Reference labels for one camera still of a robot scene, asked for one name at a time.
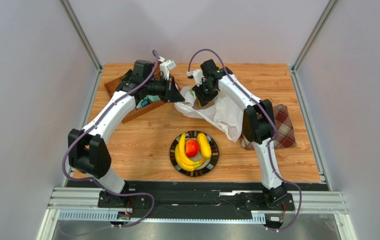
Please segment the white plastic bag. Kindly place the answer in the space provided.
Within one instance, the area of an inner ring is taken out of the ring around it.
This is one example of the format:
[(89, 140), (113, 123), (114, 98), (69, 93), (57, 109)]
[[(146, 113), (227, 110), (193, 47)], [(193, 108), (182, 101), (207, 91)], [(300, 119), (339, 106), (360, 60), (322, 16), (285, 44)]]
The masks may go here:
[(185, 101), (174, 104), (180, 113), (189, 118), (203, 119), (222, 131), (230, 141), (238, 141), (242, 133), (243, 111), (230, 97), (219, 92), (213, 101), (201, 107), (191, 87), (184, 87), (180, 93)]

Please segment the red fake apple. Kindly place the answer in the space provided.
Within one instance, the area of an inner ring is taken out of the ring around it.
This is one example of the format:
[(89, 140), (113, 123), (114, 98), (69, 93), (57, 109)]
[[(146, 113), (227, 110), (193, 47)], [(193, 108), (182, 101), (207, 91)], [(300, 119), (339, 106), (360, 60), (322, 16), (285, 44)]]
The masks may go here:
[(187, 157), (192, 158), (195, 157), (200, 150), (200, 145), (195, 139), (188, 139), (185, 142), (185, 154)]

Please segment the yellow banana bunch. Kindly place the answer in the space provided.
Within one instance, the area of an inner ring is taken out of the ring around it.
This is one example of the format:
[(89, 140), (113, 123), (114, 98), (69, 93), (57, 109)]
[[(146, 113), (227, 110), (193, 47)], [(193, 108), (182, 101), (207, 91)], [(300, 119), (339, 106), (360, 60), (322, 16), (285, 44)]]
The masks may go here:
[(193, 172), (195, 169), (202, 166), (208, 158), (203, 157), (199, 161), (192, 161), (185, 154), (185, 141), (186, 141), (186, 133), (184, 132), (181, 134), (178, 144), (175, 148), (175, 159), (177, 160), (177, 163), (181, 166), (182, 169), (189, 172)]

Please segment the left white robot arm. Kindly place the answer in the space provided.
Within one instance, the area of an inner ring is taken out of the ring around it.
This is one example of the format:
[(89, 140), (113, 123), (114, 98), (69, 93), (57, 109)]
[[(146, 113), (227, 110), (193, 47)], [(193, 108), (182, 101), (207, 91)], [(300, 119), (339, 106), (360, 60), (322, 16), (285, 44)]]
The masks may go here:
[(117, 85), (109, 103), (83, 129), (68, 134), (64, 161), (96, 181), (110, 194), (124, 195), (126, 181), (111, 168), (107, 143), (117, 126), (147, 96), (157, 96), (165, 103), (183, 102), (170, 71), (173, 60), (159, 58), (156, 62), (137, 60)]

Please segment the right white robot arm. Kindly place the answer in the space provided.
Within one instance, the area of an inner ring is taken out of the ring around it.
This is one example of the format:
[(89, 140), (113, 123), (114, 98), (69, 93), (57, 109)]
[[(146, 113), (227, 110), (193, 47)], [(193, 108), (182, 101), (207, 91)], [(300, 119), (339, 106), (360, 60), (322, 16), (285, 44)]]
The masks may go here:
[(274, 152), (273, 138), (278, 131), (272, 103), (253, 95), (227, 67), (219, 68), (212, 59), (203, 62), (199, 69), (188, 70), (187, 76), (196, 83), (193, 91), (201, 106), (224, 93), (242, 110), (242, 133), (252, 144), (262, 172), (263, 202), (269, 208), (280, 205), (286, 191)]

